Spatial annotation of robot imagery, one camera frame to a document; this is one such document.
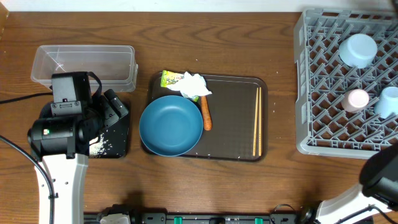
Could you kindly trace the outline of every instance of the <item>white plastic dish rack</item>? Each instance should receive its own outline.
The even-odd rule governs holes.
[[[378,52],[366,68],[339,58],[339,44],[367,34]],[[398,86],[398,20],[393,13],[307,9],[294,28],[298,98],[296,144],[303,154],[368,159],[398,143],[398,115],[381,119],[374,104],[386,86]],[[346,91],[361,88],[368,107],[349,113],[341,107]]]

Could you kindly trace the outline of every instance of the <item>brown serving tray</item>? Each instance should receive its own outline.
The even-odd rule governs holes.
[[[180,95],[160,87],[162,73],[155,75],[148,91],[148,104],[167,95]],[[202,75],[213,94],[207,96],[213,128],[203,130],[198,144],[180,157],[224,161],[257,162],[265,158],[268,148],[268,89],[256,77]],[[262,88],[262,155],[253,156],[254,112],[256,90]],[[200,100],[195,103],[200,109]],[[151,153],[141,142],[141,147]]]

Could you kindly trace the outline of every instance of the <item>wooden table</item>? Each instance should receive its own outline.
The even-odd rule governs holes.
[[[184,213],[267,213],[280,203],[299,209],[305,202],[336,197],[351,187],[364,164],[358,159],[306,156],[296,149],[293,28],[299,16],[12,12],[0,42],[0,100],[48,91],[30,80],[40,45],[131,45],[139,64],[137,88],[119,94],[131,104],[130,151],[124,159],[90,159],[85,212],[100,212],[114,203]],[[163,69],[261,77],[269,89],[267,157],[247,164],[144,153],[139,118],[149,80]],[[27,131],[51,99],[41,96],[0,105],[0,134],[29,150]],[[0,143],[0,222],[37,223],[38,204],[33,165]],[[376,220],[385,223],[380,216]]]

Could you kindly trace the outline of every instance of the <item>clear plastic container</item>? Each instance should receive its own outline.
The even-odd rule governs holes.
[[[134,49],[126,45],[42,45],[36,51],[30,78],[50,88],[51,76],[64,72],[94,72],[102,91],[136,89],[138,65]],[[98,88],[90,79],[91,92]]]

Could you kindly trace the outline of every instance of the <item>light blue cup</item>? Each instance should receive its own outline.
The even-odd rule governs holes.
[[[398,114],[398,87],[390,86],[381,91],[374,113],[380,114],[383,119],[391,114]]]

